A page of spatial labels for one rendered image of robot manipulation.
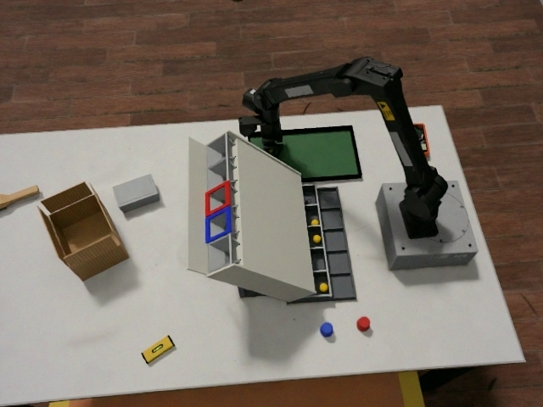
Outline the orange pocket multimeter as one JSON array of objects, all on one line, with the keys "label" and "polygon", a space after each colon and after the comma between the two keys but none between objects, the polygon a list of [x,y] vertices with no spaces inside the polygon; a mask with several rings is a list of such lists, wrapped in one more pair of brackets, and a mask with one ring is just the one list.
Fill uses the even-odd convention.
[{"label": "orange pocket multimeter", "polygon": [[425,157],[428,157],[429,154],[429,146],[428,146],[428,139],[426,134],[426,129],[424,124],[414,124],[415,129],[417,131],[418,138],[420,140],[420,143],[422,145]]}]

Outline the blue square frame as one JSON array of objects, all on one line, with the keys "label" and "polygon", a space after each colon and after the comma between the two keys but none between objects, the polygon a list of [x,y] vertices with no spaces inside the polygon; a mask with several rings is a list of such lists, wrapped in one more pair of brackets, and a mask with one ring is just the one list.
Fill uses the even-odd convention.
[{"label": "blue square frame", "polygon": [[[214,236],[214,237],[210,237],[210,219],[216,217],[217,215],[220,215],[222,213],[226,212],[227,214],[227,230]],[[208,217],[205,218],[205,243],[210,243],[214,240],[216,240],[217,238],[219,237],[222,237],[222,236],[225,236],[226,234],[232,232],[232,225],[231,225],[231,206],[228,206],[216,213],[214,213],[213,215],[210,215]]]}]

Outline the yellow pocket level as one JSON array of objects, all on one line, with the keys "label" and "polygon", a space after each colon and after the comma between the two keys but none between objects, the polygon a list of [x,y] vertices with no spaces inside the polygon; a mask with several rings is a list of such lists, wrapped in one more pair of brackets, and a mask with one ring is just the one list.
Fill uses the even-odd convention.
[{"label": "yellow pocket level", "polygon": [[145,360],[146,364],[149,364],[174,346],[176,345],[173,343],[171,337],[167,335],[156,344],[143,351],[141,355]]}]

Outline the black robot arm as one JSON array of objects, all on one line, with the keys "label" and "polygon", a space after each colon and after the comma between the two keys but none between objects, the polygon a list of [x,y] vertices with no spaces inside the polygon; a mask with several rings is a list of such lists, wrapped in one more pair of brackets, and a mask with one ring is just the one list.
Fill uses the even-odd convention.
[{"label": "black robot arm", "polygon": [[330,93],[335,98],[371,95],[405,173],[407,187],[399,207],[407,235],[410,239],[435,237],[440,199],[448,184],[425,157],[403,95],[402,76],[400,67],[367,56],[308,75],[268,79],[243,95],[242,105],[259,115],[238,117],[239,133],[247,137],[260,125],[261,137],[272,137],[272,124],[267,123],[280,118],[283,101]]}]

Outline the green tray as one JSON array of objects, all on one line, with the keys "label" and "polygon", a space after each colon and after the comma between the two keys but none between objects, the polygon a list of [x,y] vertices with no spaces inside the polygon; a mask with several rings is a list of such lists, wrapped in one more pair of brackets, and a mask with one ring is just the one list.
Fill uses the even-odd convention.
[{"label": "green tray", "polygon": [[361,179],[353,125],[282,130],[277,159],[301,173],[302,182]]}]

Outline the blue plug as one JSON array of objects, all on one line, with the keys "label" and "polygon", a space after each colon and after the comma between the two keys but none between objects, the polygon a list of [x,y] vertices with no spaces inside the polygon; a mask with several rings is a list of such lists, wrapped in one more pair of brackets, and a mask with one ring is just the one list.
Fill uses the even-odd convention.
[{"label": "blue plug", "polygon": [[332,336],[332,334],[333,334],[333,325],[331,323],[329,323],[329,322],[323,323],[322,326],[320,327],[320,333],[324,337]]}]

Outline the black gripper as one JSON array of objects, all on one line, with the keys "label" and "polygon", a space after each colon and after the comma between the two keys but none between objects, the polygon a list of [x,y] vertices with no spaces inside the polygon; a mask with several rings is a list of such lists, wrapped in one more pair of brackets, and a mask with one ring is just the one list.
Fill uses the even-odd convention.
[{"label": "black gripper", "polygon": [[[263,119],[262,119],[263,120]],[[267,123],[263,120],[263,122]],[[280,118],[275,121],[274,123],[267,123],[271,124],[272,128],[272,137],[262,137],[262,144],[263,144],[263,150],[269,154],[269,150],[276,149],[277,152],[275,154],[275,158],[282,152],[283,150],[283,144],[277,144],[280,142],[283,142],[283,135],[282,135],[282,127],[280,124]],[[268,144],[269,143],[269,144]]]}]

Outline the red rectangular frame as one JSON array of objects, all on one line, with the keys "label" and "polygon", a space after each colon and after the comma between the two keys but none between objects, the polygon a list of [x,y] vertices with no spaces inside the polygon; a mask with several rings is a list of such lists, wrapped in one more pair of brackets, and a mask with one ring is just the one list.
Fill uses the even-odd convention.
[{"label": "red rectangular frame", "polygon": [[[226,203],[223,204],[222,206],[210,211],[210,194],[217,191],[218,189],[220,189],[222,187],[225,187],[225,189],[226,189]],[[230,204],[230,182],[229,181],[225,181],[221,185],[219,185],[219,186],[217,186],[217,187],[215,187],[215,188],[213,188],[213,189],[211,189],[211,190],[209,190],[208,192],[205,193],[205,217],[213,215],[215,212],[217,212],[217,211],[219,211],[221,209],[224,209],[229,205],[231,205]]]}]

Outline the open brown cardboard box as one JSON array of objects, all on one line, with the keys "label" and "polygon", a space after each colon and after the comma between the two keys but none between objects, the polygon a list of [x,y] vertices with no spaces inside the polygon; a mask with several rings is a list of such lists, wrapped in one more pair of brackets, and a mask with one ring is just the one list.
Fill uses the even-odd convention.
[{"label": "open brown cardboard box", "polygon": [[89,184],[94,194],[81,182],[40,201],[48,217],[37,206],[58,258],[83,282],[130,258],[108,210]]}]

